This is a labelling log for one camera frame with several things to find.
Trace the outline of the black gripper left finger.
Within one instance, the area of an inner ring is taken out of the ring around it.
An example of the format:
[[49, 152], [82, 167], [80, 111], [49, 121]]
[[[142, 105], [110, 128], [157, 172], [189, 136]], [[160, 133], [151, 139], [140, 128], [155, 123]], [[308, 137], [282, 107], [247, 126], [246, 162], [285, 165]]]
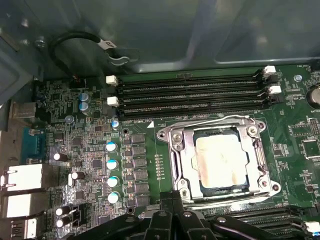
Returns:
[[170, 240], [174, 215], [180, 210], [180, 193], [160, 193], [160, 209], [142, 218], [124, 214], [84, 233], [86, 240]]

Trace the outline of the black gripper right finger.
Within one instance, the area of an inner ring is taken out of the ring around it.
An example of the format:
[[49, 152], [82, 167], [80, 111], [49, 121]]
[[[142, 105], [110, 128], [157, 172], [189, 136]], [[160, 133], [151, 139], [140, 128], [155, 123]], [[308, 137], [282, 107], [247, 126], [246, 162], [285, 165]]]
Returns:
[[227, 215], [206, 221], [179, 201], [179, 225], [186, 240], [269, 240], [270, 233]]

